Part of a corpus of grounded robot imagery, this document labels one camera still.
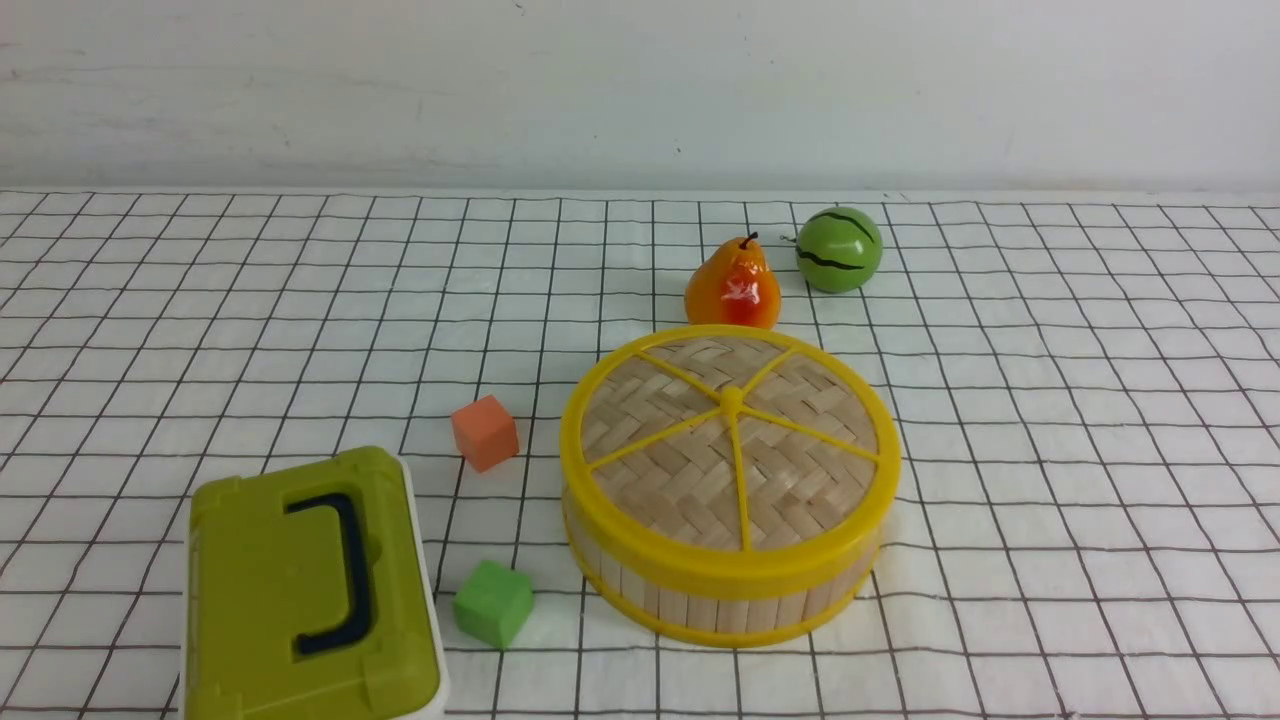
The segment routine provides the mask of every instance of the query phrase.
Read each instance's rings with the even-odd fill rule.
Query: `green plastic box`
[[[421,537],[408,469],[378,447],[196,491],[187,720],[443,715]]]

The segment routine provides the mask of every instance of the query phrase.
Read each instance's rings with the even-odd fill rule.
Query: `dark blue handle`
[[[360,534],[360,515],[349,495],[333,492],[285,506],[284,511],[300,512],[312,507],[333,507],[342,528],[342,552],[347,562],[347,591],[351,612],[337,628],[321,633],[302,633],[293,639],[298,655],[307,656],[355,644],[374,628],[374,591],[369,582],[365,541]]]

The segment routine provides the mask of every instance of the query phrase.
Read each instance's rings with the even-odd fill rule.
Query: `black grid line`
[[[539,597],[536,647],[443,629],[451,666],[479,673],[452,714],[1280,717],[1275,204],[865,197],[0,192],[0,612],[31,618],[0,623],[20,662],[13,682],[0,667],[0,712],[177,711],[175,673],[142,671],[177,657],[156,603],[180,596],[192,488],[385,434],[413,470],[436,601],[483,557]],[[785,236],[838,204],[886,247],[865,288],[829,296]],[[588,612],[554,430],[577,378],[684,324],[680,279],[751,229],[778,329],[886,398],[904,478],[858,610],[732,652]],[[448,418],[484,392],[509,398],[522,465],[465,478]],[[86,609],[101,632],[70,620]],[[513,700],[531,657],[576,661]],[[618,657],[652,696],[602,697]],[[804,682],[760,706],[762,657]],[[704,667],[724,705],[673,701],[668,662]],[[877,700],[850,705],[846,667],[883,679]]]

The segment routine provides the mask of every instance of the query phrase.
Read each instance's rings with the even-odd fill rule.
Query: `toy watermelon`
[[[879,268],[879,229],[865,213],[828,208],[809,218],[796,237],[796,265],[823,292],[861,287]]]

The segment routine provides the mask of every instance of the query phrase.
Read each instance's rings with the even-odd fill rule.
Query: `green foam cube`
[[[534,611],[529,577],[484,560],[453,598],[458,629],[477,641],[506,650]]]

